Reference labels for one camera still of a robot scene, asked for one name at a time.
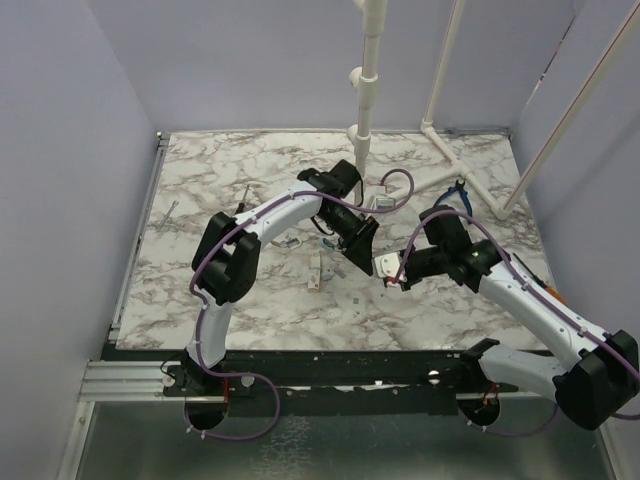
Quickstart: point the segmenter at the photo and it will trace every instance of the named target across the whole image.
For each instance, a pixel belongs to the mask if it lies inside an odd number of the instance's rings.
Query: metal bracket
[[[179,362],[165,362],[165,366]],[[223,396],[165,397],[167,375],[162,362],[89,362],[80,387],[81,402],[209,402],[224,403]]]

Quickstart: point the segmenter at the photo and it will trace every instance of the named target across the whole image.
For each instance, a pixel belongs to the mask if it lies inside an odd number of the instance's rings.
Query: cable
[[[489,433],[491,435],[497,435],[499,437],[509,437],[509,438],[533,437],[534,435],[538,435],[539,433],[542,433],[545,430],[551,428],[553,425],[556,424],[556,422],[560,418],[560,408],[558,407],[558,404],[555,403],[553,413],[551,414],[551,417],[549,418],[549,420],[547,420],[545,423],[543,423],[539,427],[534,428],[533,430],[530,430],[528,432],[516,433],[516,432],[505,432],[503,430],[489,429],[485,426],[481,426],[481,425],[478,425],[477,423],[473,423],[459,408],[458,408],[458,413],[462,418],[464,418],[467,421],[466,422],[467,425],[475,430],[478,430],[482,433]]]
[[[487,237],[487,239],[496,248],[496,251],[500,255],[500,258],[502,258],[502,261],[504,262],[505,266],[509,270],[509,273],[511,273],[511,275],[513,275],[513,278],[516,281],[518,281],[518,283],[520,283],[522,285],[522,288],[524,290],[528,291],[536,300],[538,300],[542,305],[544,305],[549,310],[551,310],[553,313],[555,313],[558,317],[560,317],[560,319],[562,321],[564,321],[571,328],[573,328],[574,330],[579,332],[580,335],[588,338],[589,340],[594,342],[596,345],[601,347],[603,350],[605,350],[613,358],[615,358],[631,374],[631,376],[634,378],[634,380],[636,382],[640,383],[640,372],[638,372],[638,370],[636,370],[633,367],[633,365],[631,365],[627,361],[626,358],[624,358],[622,355],[620,355],[618,352],[616,352],[611,346],[609,346],[608,344],[606,344],[605,342],[600,340],[598,337],[596,337],[593,333],[589,332],[588,330],[584,330],[582,328],[582,326],[580,326],[579,323],[577,323],[575,320],[573,320],[571,317],[569,317],[567,314],[565,314],[562,310],[560,310],[558,307],[556,307],[553,303],[551,303],[549,300],[547,300],[544,297],[544,295],[542,295],[537,290],[532,288],[531,285],[529,283],[527,283],[524,280],[524,278],[522,278],[522,276],[518,273],[518,271],[511,264],[511,261],[509,260],[509,257],[507,255],[507,253],[500,246],[500,244],[495,239],[495,237],[493,235],[491,235],[491,233],[485,228],[485,226],[482,225],[478,220],[476,220],[473,217],[470,217],[469,215],[467,215],[464,212],[459,212],[457,210],[440,210],[440,211],[432,213],[427,218],[425,218],[422,222],[420,222],[420,225],[418,225],[416,227],[416,229],[414,230],[413,234],[411,235],[411,238],[409,238],[409,242],[407,243],[407,247],[405,249],[404,255],[402,256],[402,262],[400,263],[400,268],[398,268],[398,273],[396,273],[396,277],[393,279],[394,283],[398,282],[398,279],[400,278],[400,275],[404,271],[404,268],[405,268],[405,266],[407,264],[407,260],[409,258],[409,254],[411,253],[411,247],[413,246],[413,243],[416,241],[416,238],[418,238],[418,235],[420,234],[420,232],[422,231],[424,226],[427,223],[429,223],[431,220],[433,220],[433,219],[435,219],[437,217],[445,216],[445,215],[456,215],[458,217],[462,217],[462,218],[466,219],[467,221],[469,221],[470,223],[473,223],[476,227],[478,227],[478,229],[484,234],[485,237]],[[620,420],[640,420],[640,414],[627,415],[627,414],[622,414],[622,413],[615,413],[615,414],[612,415],[612,417],[618,418]]]
[[[360,203],[357,205],[361,207],[364,203],[364,180],[360,180]]]
[[[318,221],[316,220],[316,217],[311,217],[309,220],[311,220],[311,223],[313,223],[313,225],[318,229],[318,231],[322,234],[322,235],[326,235],[327,237],[330,237],[331,235],[334,235],[336,232],[334,232],[333,230],[331,230],[331,232],[327,232],[324,228],[322,228],[320,226],[320,224],[318,223]]]
[[[237,378],[237,377],[251,376],[251,377],[257,378],[259,380],[262,380],[263,382],[265,382],[269,386],[269,388],[273,392],[273,395],[274,395],[275,400],[276,400],[276,408],[275,408],[275,412],[273,414],[272,420],[269,422],[269,424],[265,428],[263,428],[262,430],[260,430],[257,433],[253,433],[253,434],[250,434],[250,435],[242,435],[242,436],[230,436],[230,435],[224,435],[224,434],[220,434],[220,433],[210,432],[210,431],[207,431],[207,430],[199,430],[199,429],[195,428],[191,424],[191,421],[189,419],[189,415],[185,411],[185,421],[187,422],[187,425],[189,426],[189,428],[187,429],[188,432],[189,431],[198,432],[201,436],[203,436],[203,438],[204,438],[204,436],[207,436],[207,437],[211,437],[211,438],[217,438],[217,439],[220,439],[220,440],[230,440],[230,441],[253,440],[253,439],[259,438],[259,437],[265,435],[267,432],[269,432],[275,426],[275,424],[278,422],[278,418],[280,416],[280,396],[278,395],[278,389],[273,384],[273,382],[271,380],[269,380],[267,377],[265,377],[264,375],[260,375],[259,373],[251,373],[251,372],[242,372],[242,373],[219,373],[219,372],[214,372],[213,370],[211,370],[210,368],[207,367],[207,365],[206,365],[206,363],[204,361],[204,358],[202,356],[201,334],[202,334],[202,322],[204,320],[207,308],[209,308],[209,300],[207,299],[207,297],[203,293],[201,293],[198,290],[196,290],[196,286],[197,286],[198,279],[202,275],[202,272],[204,271],[205,267],[209,264],[209,262],[211,261],[213,256],[222,248],[222,246],[225,243],[227,243],[229,240],[231,240],[241,230],[245,229],[250,224],[252,224],[253,222],[257,221],[258,219],[263,217],[265,214],[267,214],[268,212],[270,212],[274,208],[282,205],[285,202],[293,200],[294,198],[297,198],[297,197],[303,197],[303,196],[321,197],[323,199],[326,199],[326,200],[332,201],[334,203],[337,203],[338,205],[342,205],[344,207],[351,208],[353,210],[356,210],[356,211],[362,212],[362,213],[378,213],[378,214],[380,214],[380,213],[391,213],[391,212],[394,212],[394,211],[398,210],[399,208],[401,208],[402,206],[404,206],[411,199],[411,196],[413,195],[413,191],[414,191],[414,188],[415,188],[415,183],[413,181],[413,177],[411,176],[411,173],[409,173],[407,170],[405,170],[403,168],[393,168],[393,169],[389,170],[387,173],[385,173],[382,176],[382,179],[380,180],[380,184],[384,185],[384,181],[389,177],[389,175],[391,175],[393,173],[402,173],[409,180],[409,192],[402,199],[402,201],[400,203],[396,204],[394,207],[387,208],[387,209],[384,209],[384,210],[373,210],[373,209],[369,209],[369,208],[363,208],[363,207],[359,207],[359,206],[356,206],[356,205],[352,205],[350,203],[342,201],[339,198],[333,197],[333,196],[331,196],[329,194],[326,194],[326,193],[323,193],[323,192],[317,192],[317,191],[311,191],[311,190],[295,192],[291,196],[283,196],[283,197],[278,198],[277,200],[273,201],[272,203],[267,205],[265,208],[263,208],[261,211],[257,212],[254,217],[245,220],[244,222],[240,223],[238,226],[233,228],[229,233],[227,233],[224,237],[222,237],[222,239],[220,239],[220,241],[202,259],[202,261],[200,262],[200,265],[198,265],[198,268],[196,269],[195,273],[193,274],[193,277],[191,277],[191,281],[189,282],[189,291],[191,292],[191,294],[196,296],[196,297],[198,297],[200,300],[202,300],[202,308],[200,309],[200,313],[198,314],[198,319],[196,320],[195,335],[194,335],[195,336],[195,349],[196,349],[196,356],[197,356],[198,364],[200,365],[200,368],[202,368],[202,370],[207,375],[212,376],[212,377],[216,377],[216,378]]]

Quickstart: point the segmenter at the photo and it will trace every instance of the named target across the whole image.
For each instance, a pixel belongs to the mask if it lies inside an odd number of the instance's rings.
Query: small white object
[[[396,199],[388,195],[377,195],[373,199],[374,210],[389,210],[396,206]]]
[[[329,280],[331,280],[333,278],[333,276],[335,275],[335,272],[333,270],[331,270],[330,268],[325,269],[322,272],[322,281],[323,282],[328,282]]]
[[[322,267],[320,263],[320,250],[311,252],[309,255],[309,279],[307,281],[307,290],[310,292],[320,291],[320,277]]]
[[[369,188],[367,188],[367,201],[365,202],[365,207],[373,208],[376,197],[386,194],[387,187],[385,185],[371,185]]]
[[[362,75],[362,67],[354,68],[353,70],[351,70],[351,73],[349,74],[349,82],[351,82],[351,85],[355,89],[358,88],[358,83],[360,82],[360,75]]]
[[[387,253],[380,255],[373,259],[373,266],[375,267],[376,275],[378,278],[393,279],[396,277],[398,270],[400,269],[400,254],[398,252]],[[389,282],[387,286],[400,286],[401,282],[406,282],[407,277],[403,274],[400,275],[398,283]]]

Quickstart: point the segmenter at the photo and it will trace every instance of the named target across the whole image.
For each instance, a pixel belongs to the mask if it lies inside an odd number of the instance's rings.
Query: cable clip
[[[522,284],[520,286],[520,289],[523,292],[526,292],[527,290],[529,290],[529,287],[531,286],[531,282],[529,281],[529,277],[524,277],[522,280],[523,281],[522,281]]]

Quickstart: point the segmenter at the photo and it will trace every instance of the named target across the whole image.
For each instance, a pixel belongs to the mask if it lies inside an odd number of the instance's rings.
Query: small metal object
[[[247,387],[249,388],[251,385],[253,385],[253,383],[256,381],[256,379],[254,377],[249,377],[249,376],[244,376],[242,378],[240,378],[240,383],[242,384],[243,387]]]
[[[162,385],[164,385],[165,387],[172,387],[175,383],[176,379],[169,375],[165,375],[164,377],[162,377]]]
[[[242,195],[242,202],[241,203],[244,203],[244,201],[247,199],[247,193],[249,193],[249,187],[250,186],[251,185],[247,185],[247,188],[244,189],[244,194]]]
[[[396,206],[396,199],[388,195],[376,195],[373,199],[374,210],[388,210]]]
[[[440,383],[440,378],[438,378],[438,377],[440,377],[440,372],[439,372],[439,371],[437,371],[437,370],[431,370],[431,371],[429,372],[428,377],[429,377],[429,383],[430,383],[431,385],[437,385],[437,384],[439,384],[439,383]]]
[[[162,230],[162,227],[164,227],[164,224],[167,223],[167,220],[169,220],[169,217],[171,216],[171,213],[173,212],[174,208],[176,208],[178,206],[178,203],[180,203],[180,202],[178,202],[177,200],[173,201],[173,203],[169,207],[169,210],[167,210],[167,213],[165,213],[164,218],[160,222],[160,225],[158,226],[158,228],[156,228],[156,231],[159,232],[160,230]]]

